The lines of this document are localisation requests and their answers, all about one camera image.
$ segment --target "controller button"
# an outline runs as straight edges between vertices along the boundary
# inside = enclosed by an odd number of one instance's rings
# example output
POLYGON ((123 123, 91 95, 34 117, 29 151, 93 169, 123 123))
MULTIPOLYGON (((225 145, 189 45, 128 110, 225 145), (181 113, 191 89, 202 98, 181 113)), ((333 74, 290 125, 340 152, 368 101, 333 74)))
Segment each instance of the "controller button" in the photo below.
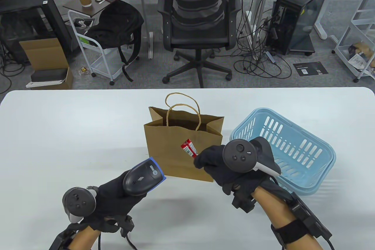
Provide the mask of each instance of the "controller button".
POLYGON ((243 152, 245 148, 243 147, 242 144, 237 144, 236 149, 238 152, 243 152))

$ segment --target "wrist strap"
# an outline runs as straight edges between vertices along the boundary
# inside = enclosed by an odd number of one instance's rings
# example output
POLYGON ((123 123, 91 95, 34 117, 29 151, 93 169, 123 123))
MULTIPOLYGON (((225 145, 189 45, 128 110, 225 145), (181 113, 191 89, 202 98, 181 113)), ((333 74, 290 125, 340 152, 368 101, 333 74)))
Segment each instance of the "wrist strap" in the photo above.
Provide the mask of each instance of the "wrist strap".
POLYGON ((279 229, 271 225, 271 230, 284 248, 287 244, 295 242, 309 233, 307 227, 300 220, 295 220, 279 229))

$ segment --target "chair base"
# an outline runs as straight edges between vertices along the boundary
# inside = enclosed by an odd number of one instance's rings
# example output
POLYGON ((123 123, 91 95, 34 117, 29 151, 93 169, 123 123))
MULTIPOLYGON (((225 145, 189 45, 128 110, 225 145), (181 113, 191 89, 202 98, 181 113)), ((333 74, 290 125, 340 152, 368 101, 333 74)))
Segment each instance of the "chair base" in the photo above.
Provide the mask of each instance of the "chair base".
POLYGON ((202 50, 195 50, 195 57, 186 55, 180 51, 176 51, 176 54, 174 55, 174 59, 178 60, 179 57, 183 57, 189 63, 187 63, 184 66, 181 66, 180 68, 177 68, 176 70, 168 73, 164 78, 163 78, 163 83, 167 84, 170 81, 170 78, 173 76, 176 76, 178 74, 181 74, 183 72, 186 72, 190 69, 196 68, 197 73, 198 73, 198 80, 199 80, 199 86, 201 88, 204 88, 203 85, 203 76, 202 76, 202 68, 209 68, 212 70, 217 70, 220 72, 227 73, 227 76, 225 77, 226 80, 230 81, 232 80, 232 71, 229 68, 225 68, 222 66, 219 66, 217 64, 213 64, 212 62, 206 61, 208 57, 213 57, 214 55, 214 50, 211 49, 210 51, 206 52, 202 56, 202 50))

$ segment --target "computer tower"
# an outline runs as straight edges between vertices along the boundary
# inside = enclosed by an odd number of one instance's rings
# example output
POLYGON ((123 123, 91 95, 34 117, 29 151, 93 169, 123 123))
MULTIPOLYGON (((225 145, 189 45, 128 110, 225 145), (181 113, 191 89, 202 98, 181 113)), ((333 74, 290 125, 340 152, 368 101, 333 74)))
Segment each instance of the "computer tower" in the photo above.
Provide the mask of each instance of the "computer tower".
POLYGON ((266 45, 276 52, 313 53, 310 39, 324 0, 276 0, 266 45))
POLYGON ((70 35, 53 0, 0 0, 0 42, 19 64, 28 64, 20 41, 58 38, 66 55, 70 35))

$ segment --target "hand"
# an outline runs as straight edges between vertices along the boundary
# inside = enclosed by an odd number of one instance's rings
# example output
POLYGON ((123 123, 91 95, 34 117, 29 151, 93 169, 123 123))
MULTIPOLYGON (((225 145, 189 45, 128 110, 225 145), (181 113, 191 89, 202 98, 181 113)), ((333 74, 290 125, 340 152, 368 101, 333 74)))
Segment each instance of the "hand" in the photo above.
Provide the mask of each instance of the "hand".
POLYGON ((195 159, 194 166, 203 168, 221 187, 231 185, 232 190, 240 190, 241 193, 250 196, 259 184, 267 178, 267 174, 257 170, 247 173, 237 173, 229 169, 223 160, 224 145, 213 145, 204 149, 195 159))
POLYGON ((119 230, 119 226, 115 226, 115 223, 118 223, 116 218, 119 216, 124 218, 146 196, 146 194, 141 196, 125 194, 122 183, 127 173, 128 171, 97 188, 95 211, 90 216, 84 217, 80 223, 82 227, 90 226, 93 230, 102 232, 119 230))

